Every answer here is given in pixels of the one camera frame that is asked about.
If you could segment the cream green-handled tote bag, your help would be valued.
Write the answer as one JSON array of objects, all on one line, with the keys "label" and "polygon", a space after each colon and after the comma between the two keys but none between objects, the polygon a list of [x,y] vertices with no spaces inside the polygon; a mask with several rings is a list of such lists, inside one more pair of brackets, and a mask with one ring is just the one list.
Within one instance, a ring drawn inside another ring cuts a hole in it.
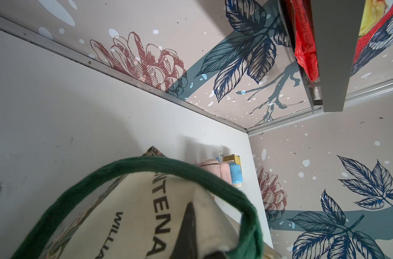
[{"label": "cream green-handled tote bag", "polygon": [[105,165],[66,190],[15,259],[278,259],[256,208],[214,174],[157,155]]}]

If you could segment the red Chuba cassava chips bag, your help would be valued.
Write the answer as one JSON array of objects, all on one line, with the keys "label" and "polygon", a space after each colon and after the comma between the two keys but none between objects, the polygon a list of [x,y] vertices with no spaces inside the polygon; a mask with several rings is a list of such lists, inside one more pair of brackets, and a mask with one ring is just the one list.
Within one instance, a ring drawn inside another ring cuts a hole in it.
[{"label": "red Chuba cassava chips bag", "polygon": [[[294,26],[294,54],[309,79],[318,79],[318,61],[310,1],[283,1]],[[366,1],[351,75],[393,45],[393,1]]]}]

